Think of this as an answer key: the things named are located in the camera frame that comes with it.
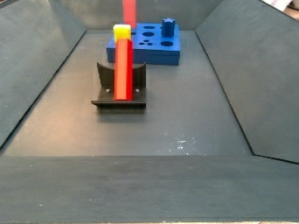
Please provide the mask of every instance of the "gray floor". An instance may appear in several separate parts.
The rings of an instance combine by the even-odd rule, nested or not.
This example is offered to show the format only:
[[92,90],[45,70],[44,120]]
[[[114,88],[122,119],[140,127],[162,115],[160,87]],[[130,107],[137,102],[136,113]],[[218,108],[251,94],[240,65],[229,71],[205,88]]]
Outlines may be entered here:
[[146,109],[98,111],[96,62],[110,31],[89,31],[1,152],[4,156],[249,156],[193,31],[178,66],[146,67]]

